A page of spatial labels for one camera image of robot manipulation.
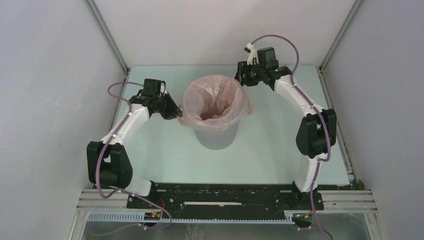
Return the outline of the pink plastic trash bag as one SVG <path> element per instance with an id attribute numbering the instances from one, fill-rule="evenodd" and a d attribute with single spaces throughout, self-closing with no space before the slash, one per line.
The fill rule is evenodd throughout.
<path id="1" fill-rule="evenodd" d="M 225 130 L 253 112 L 242 85 L 232 77 L 207 75 L 192 81 L 180 102 L 182 126 L 197 131 Z"/>

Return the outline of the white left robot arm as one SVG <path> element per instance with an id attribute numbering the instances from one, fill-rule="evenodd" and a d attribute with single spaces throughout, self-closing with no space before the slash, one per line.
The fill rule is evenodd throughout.
<path id="1" fill-rule="evenodd" d="M 108 94 L 125 103 L 127 108 L 107 135 L 87 145 L 89 181 L 95 184 L 104 199 L 111 195 L 104 194 L 102 188 L 109 187 L 115 191 L 139 195 L 138 201 L 145 208 L 153 208 L 158 202 L 158 194 L 151 190 L 153 182 L 134 174 L 125 145 L 152 115 L 159 114 L 164 120 L 173 120 L 182 116 L 182 112 L 167 92 L 163 80 L 146 78 L 139 84 L 140 90 L 130 99 L 113 94 L 113 87 L 115 84 L 108 87 Z"/>

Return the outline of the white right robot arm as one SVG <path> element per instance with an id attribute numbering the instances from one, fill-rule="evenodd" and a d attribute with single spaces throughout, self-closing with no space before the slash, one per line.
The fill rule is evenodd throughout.
<path id="1" fill-rule="evenodd" d="M 321 107 L 306 94 L 295 79 L 297 68 L 281 66 L 273 47 L 256 49 L 249 43 L 244 50 L 248 58 L 238 62 L 235 79 L 248 87 L 266 84 L 301 117 L 295 143 L 302 160 L 294 180 L 297 191 L 291 194 L 290 201 L 295 208 L 304 209 L 311 202 L 308 192 L 317 187 L 320 163 L 329 161 L 336 143 L 337 115 L 332 108 Z"/>

